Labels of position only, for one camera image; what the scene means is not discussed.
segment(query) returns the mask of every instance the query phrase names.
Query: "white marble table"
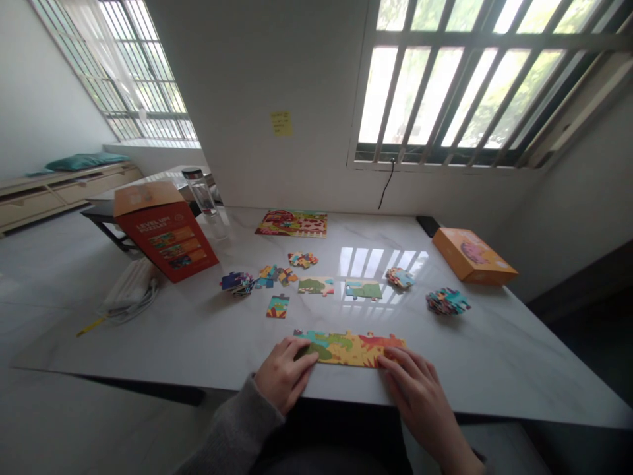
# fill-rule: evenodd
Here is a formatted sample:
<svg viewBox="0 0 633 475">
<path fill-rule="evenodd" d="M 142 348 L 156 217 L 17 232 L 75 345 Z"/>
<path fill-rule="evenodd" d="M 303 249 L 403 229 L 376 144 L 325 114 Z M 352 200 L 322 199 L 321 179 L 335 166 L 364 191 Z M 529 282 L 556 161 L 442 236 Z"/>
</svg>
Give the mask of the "white marble table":
<svg viewBox="0 0 633 475">
<path fill-rule="evenodd" d="M 260 236 L 265 211 L 229 208 L 229 239 L 214 243 L 220 265 L 178 284 L 164 282 L 153 306 L 120 327 L 100 325 L 83 308 L 13 360 L 23 369 L 73 375 L 238 389 L 273 345 L 293 329 L 394 333 L 437 367 L 457 412 L 627 428 L 631 409 L 506 288 L 462 284 L 414 218 L 330 214 L 328 237 Z M 297 284 L 233 298 L 221 276 L 286 265 L 287 254 L 312 252 L 319 263 L 300 275 L 333 276 L 335 294 L 300 295 Z M 385 270 L 409 269 L 417 284 L 399 295 Z M 379 280 L 377 302 L 345 296 L 345 277 Z M 104 282 L 107 289 L 113 282 Z M 427 311 L 425 294 L 463 292 L 472 309 L 457 318 Z M 272 295 L 290 295 L 285 320 L 265 317 Z M 391 404 L 380 371 L 318 364 L 305 396 Z"/>
</svg>

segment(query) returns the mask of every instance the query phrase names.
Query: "hand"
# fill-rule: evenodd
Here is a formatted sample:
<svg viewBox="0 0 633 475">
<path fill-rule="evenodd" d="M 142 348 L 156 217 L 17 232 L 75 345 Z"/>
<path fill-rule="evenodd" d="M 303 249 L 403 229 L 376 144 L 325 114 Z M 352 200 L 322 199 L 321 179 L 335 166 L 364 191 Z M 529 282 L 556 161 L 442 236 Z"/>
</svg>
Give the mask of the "hand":
<svg viewBox="0 0 633 475">
<path fill-rule="evenodd" d="M 408 348 L 387 347 L 384 353 L 399 363 L 378 357 L 402 420 L 417 442 L 446 475 L 484 473 L 457 424 L 435 366 Z"/>
<path fill-rule="evenodd" d="M 297 352 L 309 344 L 307 338 L 285 337 L 275 345 L 255 374 L 255 385 L 260 393 L 284 416 L 297 403 L 318 360 L 318 353 L 294 360 Z"/>
</svg>

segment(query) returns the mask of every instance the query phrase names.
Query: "yellow pencil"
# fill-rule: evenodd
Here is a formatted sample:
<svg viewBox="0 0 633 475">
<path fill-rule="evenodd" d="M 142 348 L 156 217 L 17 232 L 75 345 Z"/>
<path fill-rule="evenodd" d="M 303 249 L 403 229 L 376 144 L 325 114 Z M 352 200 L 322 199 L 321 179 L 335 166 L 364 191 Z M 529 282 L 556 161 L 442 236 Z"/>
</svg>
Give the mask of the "yellow pencil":
<svg viewBox="0 0 633 475">
<path fill-rule="evenodd" d="M 88 333 L 90 330 L 92 330 L 94 327 L 97 327 L 98 325 L 101 325 L 104 321 L 106 321 L 106 318 L 100 318 L 98 319 L 96 322 L 91 323 L 90 325 L 88 325 L 86 328 L 84 328 L 83 330 L 81 330 L 79 333 L 77 333 L 76 337 L 79 338 L 80 336 L 82 336 L 84 333 Z"/>
</svg>

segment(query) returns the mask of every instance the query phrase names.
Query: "cushion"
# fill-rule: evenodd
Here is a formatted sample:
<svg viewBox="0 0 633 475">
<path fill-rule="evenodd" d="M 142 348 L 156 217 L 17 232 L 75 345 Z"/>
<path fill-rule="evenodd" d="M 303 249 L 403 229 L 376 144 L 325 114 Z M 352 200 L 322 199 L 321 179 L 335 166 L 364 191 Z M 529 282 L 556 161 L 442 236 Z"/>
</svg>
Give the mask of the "cushion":
<svg viewBox="0 0 633 475">
<path fill-rule="evenodd" d="M 77 172 L 99 165 L 108 165 L 117 162 L 129 160 L 125 155 L 109 154 L 99 152 L 95 154 L 77 154 L 68 158 L 55 160 L 46 165 L 45 168 L 55 170 L 56 172 Z"/>
</svg>

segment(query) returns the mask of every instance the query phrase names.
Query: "wooden cabinet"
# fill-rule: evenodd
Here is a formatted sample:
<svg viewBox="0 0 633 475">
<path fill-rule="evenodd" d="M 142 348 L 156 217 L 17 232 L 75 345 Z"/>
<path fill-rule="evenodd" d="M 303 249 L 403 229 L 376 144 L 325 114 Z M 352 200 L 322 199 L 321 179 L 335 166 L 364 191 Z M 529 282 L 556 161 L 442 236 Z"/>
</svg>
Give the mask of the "wooden cabinet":
<svg viewBox="0 0 633 475">
<path fill-rule="evenodd" d="M 88 203 L 88 197 L 143 178 L 130 162 L 0 181 L 0 235 Z"/>
</svg>

